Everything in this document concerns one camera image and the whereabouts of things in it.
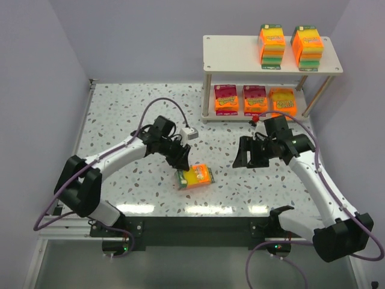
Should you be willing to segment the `orange green Scrub Daddy box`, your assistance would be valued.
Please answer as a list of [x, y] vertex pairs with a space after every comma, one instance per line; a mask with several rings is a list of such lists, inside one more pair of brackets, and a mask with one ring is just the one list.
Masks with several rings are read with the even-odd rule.
[[175, 177], [180, 190], [202, 187], [215, 182], [212, 170], [206, 164], [190, 166], [189, 171], [176, 170]]

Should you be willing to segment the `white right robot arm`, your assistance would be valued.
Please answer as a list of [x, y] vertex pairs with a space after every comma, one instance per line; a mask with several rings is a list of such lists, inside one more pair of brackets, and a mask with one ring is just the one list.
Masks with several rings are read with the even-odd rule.
[[268, 167], [270, 160], [282, 160], [305, 186], [319, 215], [301, 219], [292, 205], [269, 212], [264, 230], [269, 233], [290, 231], [311, 242], [327, 263], [363, 250], [374, 221], [360, 214], [342, 195], [322, 168], [315, 139], [309, 133], [295, 135], [284, 116], [264, 120], [266, 135], [255, 132], [242, 136], [233, 168]]

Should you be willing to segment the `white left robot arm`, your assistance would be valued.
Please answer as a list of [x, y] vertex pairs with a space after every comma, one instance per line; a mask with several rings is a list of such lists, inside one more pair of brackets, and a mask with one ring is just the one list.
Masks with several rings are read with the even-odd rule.
[[158, 116], [153, 124], [133, 131], [129, 137], [99, 154], [70, 157], [64, 165], [55, 195], [72, 213], [93, 219], [105, 226], [126, 229], [126, 216], [102, 200], [103, 182], [124, 166], [151, 154], [160, 154], [174, 169], [189, 170], [189, 140], [197, 138], [196, 129], [186, 126], [175, 134], [176, 125]]

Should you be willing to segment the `Sponge Daddy box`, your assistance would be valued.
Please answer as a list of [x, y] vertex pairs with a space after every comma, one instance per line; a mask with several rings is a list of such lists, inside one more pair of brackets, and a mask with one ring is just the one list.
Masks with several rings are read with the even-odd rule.
[[315, 26], [296, 26], [291, 37], [291, 47], [300, 70], [318, 70], [324, 52], [324, 44]]
[[262, 24], [257, 41], [262, 69], [280, 70], [286, 41], [279, 24]]

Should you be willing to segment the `orange magenta Scrub Mommy box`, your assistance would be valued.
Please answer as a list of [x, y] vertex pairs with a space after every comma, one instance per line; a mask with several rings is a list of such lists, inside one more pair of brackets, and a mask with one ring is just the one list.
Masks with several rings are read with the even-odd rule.
[[239, 111], [239, 98], [236, 85], [221, 84], [214, 86], [214, 108], [217, 116], [236, 116]]

